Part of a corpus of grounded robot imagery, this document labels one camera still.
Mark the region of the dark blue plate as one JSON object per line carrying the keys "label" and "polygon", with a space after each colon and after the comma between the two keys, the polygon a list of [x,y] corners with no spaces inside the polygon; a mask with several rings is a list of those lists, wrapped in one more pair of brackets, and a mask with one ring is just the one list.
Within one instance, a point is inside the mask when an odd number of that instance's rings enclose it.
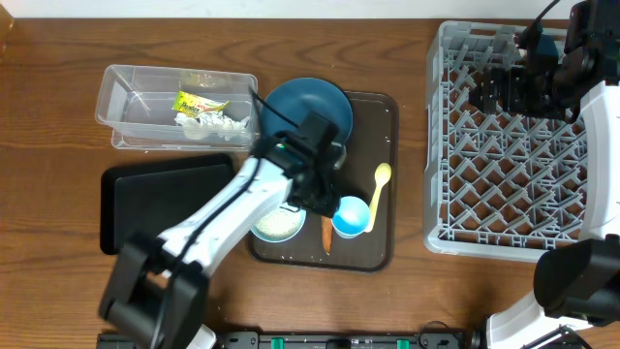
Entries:
{"label": "dark blue plate", "polygon": [[323,116],[338,127],[338,134],[334,139],[336,143],[345,145],[352,133],[352,105],[345,92],[327,80],[291,79],[273,89],[264,101],[292,123],[263,107],[260,116],[263,138],[278,131],[294,131],[295,125],[300,126],[311,112]]}

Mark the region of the light blue bowl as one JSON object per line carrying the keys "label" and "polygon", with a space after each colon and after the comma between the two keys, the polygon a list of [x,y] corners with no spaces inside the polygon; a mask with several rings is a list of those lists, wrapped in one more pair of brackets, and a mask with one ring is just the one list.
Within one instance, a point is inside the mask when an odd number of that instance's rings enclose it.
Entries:
{"label": "light blue bowl", "polygon": [[305,218],[304,209],[281,205],[261,218],[251,232],[256,238],[266,242],[284,242],[300,232]]}

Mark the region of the small blue cup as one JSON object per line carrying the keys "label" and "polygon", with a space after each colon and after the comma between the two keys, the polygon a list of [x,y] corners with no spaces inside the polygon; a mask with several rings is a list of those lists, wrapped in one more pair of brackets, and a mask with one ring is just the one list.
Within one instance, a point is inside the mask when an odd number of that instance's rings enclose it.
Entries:
{"label": "small blue cup", "polygon": [[361,198],[345,196],[340,199],[338,209],[331,218],[335,233],[350,239],[362,234],[370,223],[369,205]]}

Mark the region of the pale yellow plastic spoon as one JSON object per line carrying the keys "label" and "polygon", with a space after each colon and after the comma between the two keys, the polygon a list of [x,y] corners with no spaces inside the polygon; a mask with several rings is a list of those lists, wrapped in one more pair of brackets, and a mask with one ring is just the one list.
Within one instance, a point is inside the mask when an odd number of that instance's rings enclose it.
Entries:
{"label": "pale yellow plastic spoon", "polygon": [[375,224],[377,212],[378,212],[379,201],[381,198],[381,193],[382,193],[384,186],[390,181],[391,174],[392,174],[392,169],[389,163],[381,163],[376,168],[376,171],[374,173],[375,188],[374,188],[374,192],[373,192],[370,204],[369,204],[370,217],[369,217],[368,225],[366,226],[366,229],[364,230],[365,233],[370,233],[374,228],[374,224]]}

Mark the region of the white tissue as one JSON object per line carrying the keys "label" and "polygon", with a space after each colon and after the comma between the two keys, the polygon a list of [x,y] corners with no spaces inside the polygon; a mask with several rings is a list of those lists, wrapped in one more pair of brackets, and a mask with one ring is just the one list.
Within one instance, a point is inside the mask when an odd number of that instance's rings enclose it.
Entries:
{"label": "white tissue", "polygon": [[250,117],[235,120],[222,111],[204,111],[197,116],[189,116],[179,112],[174,121],[183,130],[185,137],[191,141],[219,137],[225,141],[245,132]]}

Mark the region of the yellow-green snack wrapper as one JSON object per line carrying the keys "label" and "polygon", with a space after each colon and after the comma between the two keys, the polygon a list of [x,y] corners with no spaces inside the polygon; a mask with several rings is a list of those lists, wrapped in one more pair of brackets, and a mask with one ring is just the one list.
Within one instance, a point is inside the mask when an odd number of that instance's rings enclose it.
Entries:
{"label": "yellow-green snack wrapper", "polygon": [[179,91],[174,100],[172,109],[182,112],[187,116],[196,117],[202,112],[222,111],[229,103],[229,101],[218,102],[188,92]]}

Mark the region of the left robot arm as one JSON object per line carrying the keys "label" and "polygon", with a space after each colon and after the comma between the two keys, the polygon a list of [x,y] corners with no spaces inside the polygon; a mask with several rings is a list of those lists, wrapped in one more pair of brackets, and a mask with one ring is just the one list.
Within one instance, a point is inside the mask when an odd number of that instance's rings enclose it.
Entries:
{"label": "left robot arm", "polygon": [[209,280],[264,216],[283,204],[332,217],[338,126],[309,113],[293,131],[259,140],[207,204],[157,237],[134,234],[117,256],[98,313],[138,348],[211,349],[203,324]]}

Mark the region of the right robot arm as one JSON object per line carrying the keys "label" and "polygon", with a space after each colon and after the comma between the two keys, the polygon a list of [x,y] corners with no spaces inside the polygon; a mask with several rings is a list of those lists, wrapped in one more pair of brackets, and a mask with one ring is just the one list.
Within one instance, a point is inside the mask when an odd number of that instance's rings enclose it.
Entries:
{"label": "right robot arm", "polygon": [[470,93],[485,113],[583,120],[587,200],[578,241],[545,252],[534,288],[474,330],[472,348],[586,347],[580,331],[619,319],[619,4],[586,0],[571,9],[559,53],[535,19],[514,38],[524,66],[484,72]]}

